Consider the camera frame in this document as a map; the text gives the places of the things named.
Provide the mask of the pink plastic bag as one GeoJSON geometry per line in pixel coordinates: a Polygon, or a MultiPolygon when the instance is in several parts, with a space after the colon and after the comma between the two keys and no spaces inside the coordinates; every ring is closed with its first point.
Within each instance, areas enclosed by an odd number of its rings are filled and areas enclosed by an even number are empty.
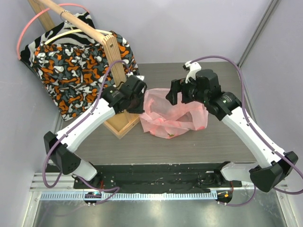
{"type": "Polygon", "coordinates": [[[203,104],[183,104],[182,95],[178,94],[178,103],[171,105],[165,98],[168,92],[168,88],[146,91],[144,113],[140,115],[144,132],[159,138],[172,139],[188,131],[200,131],[207,127],[208,111],[203,104]]]}

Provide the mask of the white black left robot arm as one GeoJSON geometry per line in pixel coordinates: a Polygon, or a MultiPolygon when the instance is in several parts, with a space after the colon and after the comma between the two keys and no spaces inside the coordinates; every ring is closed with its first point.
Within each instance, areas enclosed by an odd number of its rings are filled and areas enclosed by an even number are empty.
{"type": "Polygon", "coordinates": [[[78,155],[79,145],[101,124],[123,111],[143,113],[144,93],[147,88],[144,76],[131,75],[119,88],[107,87],[101,97],[80,117],[56,134],[44,135],[46,153],[64,175],[74,174],[84,179],[91,189],[100,185],[96,168],[78,155]]]}

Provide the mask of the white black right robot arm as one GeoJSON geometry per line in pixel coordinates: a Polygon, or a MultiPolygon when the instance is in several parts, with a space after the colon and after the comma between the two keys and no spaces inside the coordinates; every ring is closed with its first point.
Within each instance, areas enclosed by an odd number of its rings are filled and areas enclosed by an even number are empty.
{"type": "Polygon", "coordinates": [[[221,90],[215,72],[202,69],[195,61],[188,61],[183,67],[188,71],[187,76],[171,82],[166,99],[176,105],[181,93],[183,104],[202,103],[242,140],[256,159],[250,164],[228,162],[223,165],[214,174],[215,184],[224,187],[235,180],[251,182],[263,192],[274,189],[291,173],[298,156],[274,143],[248,115],[236,95],[221,90]]]}

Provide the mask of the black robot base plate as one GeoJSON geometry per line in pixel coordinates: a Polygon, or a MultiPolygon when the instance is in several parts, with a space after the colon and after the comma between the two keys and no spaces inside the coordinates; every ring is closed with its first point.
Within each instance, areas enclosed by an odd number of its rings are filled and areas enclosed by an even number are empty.
{"type": "Polygon", "coordinates": [[[224,177],[223,163],[96,165],[89,185],[98,189],[119,187],[119,193],[163,194],[209,192],[211,188],[241,187],[250,182],[246,170],[224,177]]]}

